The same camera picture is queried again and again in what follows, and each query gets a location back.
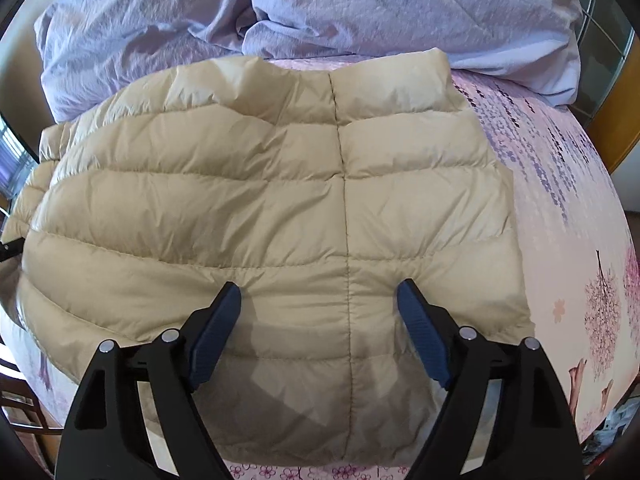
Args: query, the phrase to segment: blue rubber pad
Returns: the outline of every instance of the blue rubber pad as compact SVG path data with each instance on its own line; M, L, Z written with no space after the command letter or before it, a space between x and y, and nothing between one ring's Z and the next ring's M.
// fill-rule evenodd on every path
M448 388L451 382L448 349L425 312L422 302L407 282L398 285L396 298L400 316L424 369L431 379L438 381L443 388Z
M194 390L211 378L240 316L241 301L240 288L232 284L191 349L189 383Z

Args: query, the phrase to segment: silver screw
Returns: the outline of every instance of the silver screw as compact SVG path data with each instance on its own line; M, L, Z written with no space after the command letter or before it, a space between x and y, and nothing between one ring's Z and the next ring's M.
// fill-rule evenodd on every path
M180 332L178 332L175 328L170 328L162 332L161 338L165 343L172 343L176 339L180 337Z
M103 354L108 354L115 348L115 346L115 341L113 341L112 339L106 339L105 341L100 343L100 346L98 346L98 350Z
M535 337L527 337L524 340L524 346L526 346L529 350L537 350L540 348L540 341L538 341Z
M467 341L473 341L473 339L478 337L478 332L470 326L463 326L459 334L462 339L466 339Z

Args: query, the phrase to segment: printed tree pattern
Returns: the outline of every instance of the printed tree pattern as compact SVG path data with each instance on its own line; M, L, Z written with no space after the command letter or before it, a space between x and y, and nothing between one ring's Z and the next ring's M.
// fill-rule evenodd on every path
M620 298L615 273L609 267L605 274L600 262L600 251L596 251L596 255L598 275L584 288L587 296L584 326L589 335L593 375L597 380L613 362L620 332Z
M640 275L638 274L636 251L631 240L629 240L629 245L626 249L624 284L626 312L629 316L631 337L636 343L636 357L638 357L640 354Z

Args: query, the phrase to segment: bed sheet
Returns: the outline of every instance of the bed sheet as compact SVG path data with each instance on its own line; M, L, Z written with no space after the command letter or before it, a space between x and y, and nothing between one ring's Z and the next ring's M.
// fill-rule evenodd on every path
M353 59L277 62L331 70ZM574 116L512 82L453 71L500 160L513 171L527 299L585 439L618 402L640 363L640 277L611 179ZM76 386L0 309L0 330L18 366L63 422ZM170 462L161 439L152 445ZM286 468L228 463L242 480L399 480L405 467Z

